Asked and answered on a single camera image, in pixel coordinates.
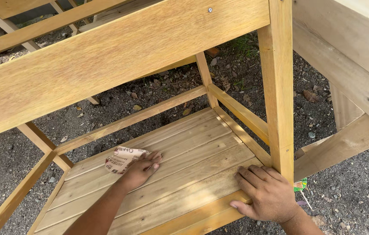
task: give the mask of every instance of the hand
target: hand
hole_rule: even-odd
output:
[[[121,184],[122,188],[130,192],[141,186],[160,167],[161,153],[143,153],[117,180],[116,184]]]
[[[284,223],[297,215],[300,206],[295,200],[293,185],[289,184],[275,169],[250,165],[240,166],[234,174],[239,187],[252,198],[252,205],[242,201],[229,204],[242,215],[255,220]]]

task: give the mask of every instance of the wooden board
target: wooden board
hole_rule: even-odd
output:
[[[215,10],[209,13],[209,7]],[[269,13],[265,0],[165,0],[1,64],[0,132],[266,24],[269,24]],[[95,35],[104,40],[96,40]],[[76,67],[72,66],[72,58],[77,58]]]

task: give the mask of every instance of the dirt ground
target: dirt ground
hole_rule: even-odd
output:
[[[71,30],[66,27],[35,41],[41,47],[44,47],[70,35]],[[223,80],[228,79],[230,88],[227,93],[263,120],[266,120],[260,57],[256,43],[256,33],[252,32],[219,45],[218,48],[221,53],[216,65],[211,65],[212,58],[208,56],[207,61],[209,70],[214,74],[213,82],[225,90],[227,83],[224,83]],[[19,46],[1,54],[0,60],[5,63],[12,56],[17,58],[26,53],[27,50]],[[293,98],[294,144],[295,150],[297,150],[333,135],[336,133],[336,126],[332,103],[327,101],[327,96],[330,94],[328,80],[296,52],[293,53],[293,63],[294,90],[297,94]],[[166,84],[168,83],[166,80],[171,79],[172,84],[152,89],[150,88],[150,82],[154,79],[159,79],[161,84]],[[201,83],[196,64],[190,64],[170,70],[168,78],[156,74],[100,93],[97,95],[101,101],[99,105],[92,105],[87,100],[83,100],[38,118],[33,122],[58,145],[64,136],[68,135],[68,139],[72,139],[94,128],[99,128],[135,113],[136,111],[133,110],[135,104],[147,108],[158,103],[159,99],[166,100],[180,94],[181,88],[189,90]],[[323,89],[316,91],[319,102],[311,103],[305,99],[302,91],[311,89],[315,85]],[[138,99],[131,97],[132,92],[137,94]],[[246,99],[243,99],[245,94],[250,97],[251,106],[249,106]],[[191,104],[194,105],[192,113],[208,107],[205,96],[194,99]],[[94,143],[86,144],[72,152],[68,152],[67,156],[71,161],[78,162],[178,120],[183,116],[184,110],[183,105],[179,105],[105,136]],[[268,147],[264,142],[240,121],[238,122],[268,151]],[[308,132],[313,132],[316,138],[311,139]],[[16,128],[0,134],[0,205],[42,155],[43,153]],[[58,166],[54,164],[48,166],[45,173],[42,174],[2,228],[0,234],[26,234],[61,175],[62,170]],[[307,206],[302,207],[310,215],[325,217],[326,225],[320,227],[324,233],[369,235],[369,150],[308,177],[308,187],[311,191],[305,191],[305,195],[314,211],[311,211]],[[300,194],[297,194],[296,197],[297,200],[303,200]],[[328,202],[323,197],[331,198],[332,201]],[[349,229],[342,228],[341,222],[346,226],[348,225]],[[284,232],[276,223],[253,221],[244,217],[209,234],[248,235],[284,234]]]

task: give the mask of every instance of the dry leaf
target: dry leaf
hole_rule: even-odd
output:
[[[306,100],[311,103],[315,103],[319,101],[319,98],[317,97],[317,95],[308,90],[303,90],[303,95],[305,96]]]
[[[192,108],[188,108],[186,110],[183,111],[183,116],[186,116],[188,114],[190,114],[190,112],[192,111]]]
[[[64,142],[64,141],[66,141],[68,139],[68,136],[64,136],[62,139],[61,139],[61,141],[60,142]]]
[[[139,106],[139,105],[137,105],[137,104],[135,104],[134,105],[134,110],[141,110],[142,109],[142,107],[141,106]]]

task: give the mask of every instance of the wooden plank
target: wooden plank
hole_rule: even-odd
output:
[[[16,189],[9,195],[4,203],[0,206],[0,229],[25,198],[29,190],[34,186],[42,173],[55,157],[54,152],[45,154],[40,161],[32,168],[27,176],[20,182]]]
[[[270,155],[244,131],[221,107],[215,107],[215,112],[232,129],[232,131],[244,142],[244,144],[255,154],[264,166],[271,167]]]
[[[211,106],[211,108],[218,107],[218,99],[214,97],[213,94],[208,90],[208,86],[212,84],[212,78],[210,77],[205,54],[203,52],[199,52],[195,56],[200,77],[202,78],[203,85],[206,87],[207,90],[209,105]]]
[[[55,186],[54,190],[52,191],[51,195],[48,197],[47,202],[45,203],[44,207],[41,209],[40,214],[35,219],[35,222],[32,224],[31,228],[28,231],[27,235],[33,235],[35,230],[37,229],[38,225],[40,224],[41,220],[44,218],[48,208],[51,206],[51,203],[54,201],[58,191],[60,190],[62,184],[64,183],[64,178],[67,176],[68,171],[65,171],[62,174],[60,180],[58,181],[57,185]]]
[[[38,129],[32,122],[27,122],[18,126],[18,129],[28,137],[42,152],[49,153],[55,149],[54,143]],[[64,171],[71,169],[74,165],[66,155],[56,155],[53,161]]]
[[[348,126],[365,112],[346,97],[334,84],[329,83],[331,88],[332,105],[334,109],[335,124],[337,131]]]
[[[184,92],[180,95],[177,95],[168,100],[164,100],[158,104],[155,104],[149,108],[143,109],[139,112],[136,112],[132,115],[129,115],[125,118],[119,119],[111,124],[100,127],[96,130],[90,131],[82,136],[79,136],[75,139],[67,141],[63,144],[60,144],[56,147],[55,152],[57,154],[66,153],[72,149],[95,141],[103,136],[109,135],[115,131],[118,131],[122,128],[128,127],[132,124],[145,120],[149,117],[152,117],[156,114],[164,112],[168,109],[171,109],[179,104],[187,102],[191,99],[197,98],[206,93],[206,89],[203,86],[199,86],[197,88],[193,88],[187,92]]]
[[[227,93],[222,91],[217,86],[210,84],[208,86],[209,91],[219,99],[219,101],[225,105],[239,120],[248,126],[260,139],[262,139],[267,145],[269,143],[268,137],[268,125],[265,121],[252,113],[249,109],[244,107],[238,101],[234,100]]]
[[[299,0],[293,19],[369,72],[369,1]]]
[[[293,48],[369,115],[369,72],[293,21]]]
[[[292,3],[269,1],[270,24],[257,30],[271,165],[293,183]]]
[[[369,115],[365,114],[295,161],[295,181],[369,149]]]

